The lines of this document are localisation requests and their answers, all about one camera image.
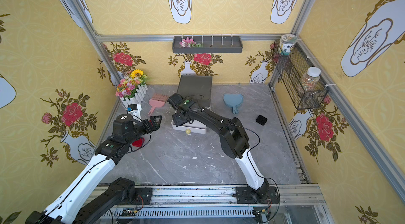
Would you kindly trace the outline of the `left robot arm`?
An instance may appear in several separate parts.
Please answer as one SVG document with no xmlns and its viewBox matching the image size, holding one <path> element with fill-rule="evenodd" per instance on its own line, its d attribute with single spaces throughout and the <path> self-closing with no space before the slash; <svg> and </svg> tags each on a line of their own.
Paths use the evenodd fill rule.
<svg viewBox="0 0 405 224">
<path fill-rule="evenodd" d="M 130 153 L 131 145 L 142 136 L 159 130 L 162 116 L 142 121 L 130 114 L 121 114 L 113 122 L 113 134 L 96 150 L 84 170 L 72 184 L 42 212 L 32 212 L 27 224 L 92 224 L 113 206 L 133 203 L 139 196 L 135 183 L 118 178 L 96 199 L 86 200 L 99 182 Z"/>
</svg>

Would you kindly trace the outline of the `red brooch box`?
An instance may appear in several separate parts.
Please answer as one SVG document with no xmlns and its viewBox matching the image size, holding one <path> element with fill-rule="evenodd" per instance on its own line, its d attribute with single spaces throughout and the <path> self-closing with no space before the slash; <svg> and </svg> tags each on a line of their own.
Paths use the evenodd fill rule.
<svg viewBox="0 0 405 224">
<path fill-rule="evenodd" d="M 135 148 L 141 148 L 144 144 L 144 138 L 140 138 L 132 143 L 132 146 Z"/>
</svg>

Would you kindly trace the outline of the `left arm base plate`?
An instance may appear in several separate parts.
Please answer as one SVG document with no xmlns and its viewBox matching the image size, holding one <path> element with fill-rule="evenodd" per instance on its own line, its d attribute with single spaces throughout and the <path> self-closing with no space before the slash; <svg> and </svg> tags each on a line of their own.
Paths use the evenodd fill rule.
<svg viewBox="0 0 405 224">
<path fill-rule="evenodd" d="M 153 189 L 150 187 L 135 188 L 133 198 L 128 202 L 129 205 L 145 206 L 150 205 Z"/>
</svg>

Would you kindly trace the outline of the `black brooch box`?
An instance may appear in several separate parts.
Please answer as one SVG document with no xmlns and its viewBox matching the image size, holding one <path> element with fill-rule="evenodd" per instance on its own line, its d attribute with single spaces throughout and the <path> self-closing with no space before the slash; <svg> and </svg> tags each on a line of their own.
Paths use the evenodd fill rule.
<svg viewBox="0 0 405 224">
<path fill-rule="evenodd" d="M 267 121 L 268 121 L 268 118 L 266 118 L 266 117 L 264 117 L 262 115 L 258 115 L 257 118 L 256 118 L 256 122 L 258 124 L 260 124 L 261 126 L 266 125 Z"/>
</svg>

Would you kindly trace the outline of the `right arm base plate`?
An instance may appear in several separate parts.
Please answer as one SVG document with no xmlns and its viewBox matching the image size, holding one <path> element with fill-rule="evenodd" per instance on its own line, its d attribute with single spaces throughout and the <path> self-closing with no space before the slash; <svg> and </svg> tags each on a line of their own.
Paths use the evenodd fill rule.
<svg viewBox="0 0 405 224">
<path fill-rule="evenodd" d="M 238 204 L 278 204 L 280 196 L 276 187 L 254 190 L 250 187 L 236 187 L 233 197 Z"/>
</svg>

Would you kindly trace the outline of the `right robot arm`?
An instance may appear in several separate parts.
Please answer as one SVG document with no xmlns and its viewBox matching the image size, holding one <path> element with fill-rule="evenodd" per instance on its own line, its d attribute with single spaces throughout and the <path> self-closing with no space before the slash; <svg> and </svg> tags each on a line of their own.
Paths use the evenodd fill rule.
<svg viewBox="0 0 405 224">
<path fill-rule="evenodd" d="M 264 202 L 270 184 L 258 170 L 251 155 L 249 138 L 241 121 L 236 117 L 223 117 L 201 106 L 193 98 L 183 98 L 178 93 L 171 95 L 168 103 L 175 110 L 173 122 L 177 127 L 198 121 L 217 133 L 223 152 L 235 159 L 243 172 L 252 200 L 257 203 Z"/>
</svg>

